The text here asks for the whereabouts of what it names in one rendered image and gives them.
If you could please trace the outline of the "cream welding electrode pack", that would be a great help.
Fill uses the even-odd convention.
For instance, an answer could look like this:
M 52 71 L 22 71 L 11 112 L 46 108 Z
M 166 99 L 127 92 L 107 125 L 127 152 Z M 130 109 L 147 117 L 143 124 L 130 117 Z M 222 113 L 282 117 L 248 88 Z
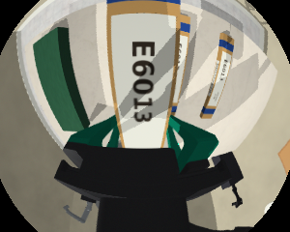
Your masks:
M 234 39 L 224 33 L 220 33 L 217 53 L 217 62 L 211 86 L 200 113 L 201 119 L 211 119 L 221 97 L 234 49 Z

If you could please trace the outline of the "white welding electrode pack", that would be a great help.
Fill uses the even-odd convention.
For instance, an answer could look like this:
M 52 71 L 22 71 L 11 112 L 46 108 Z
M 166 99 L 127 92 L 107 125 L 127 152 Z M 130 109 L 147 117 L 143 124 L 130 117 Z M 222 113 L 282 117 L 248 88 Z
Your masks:
M 189 30 L 190 30 L 190 17 L 181 14 L 181 36 L 180 36 L 180 52 L 179 52 L 179 64 L 177 71 L 177 81 L 175 86 L 175 94 L 173 99 L 173 105 L 171 110 L 171 115 L 175 116 L 178 101 L 181 94 L 187 56 L 188 56 L 188 48 L 189 48 Z
M 123 148 L 163 148 L 174 99 L 181 0 L 107 0 L 112 99 Z

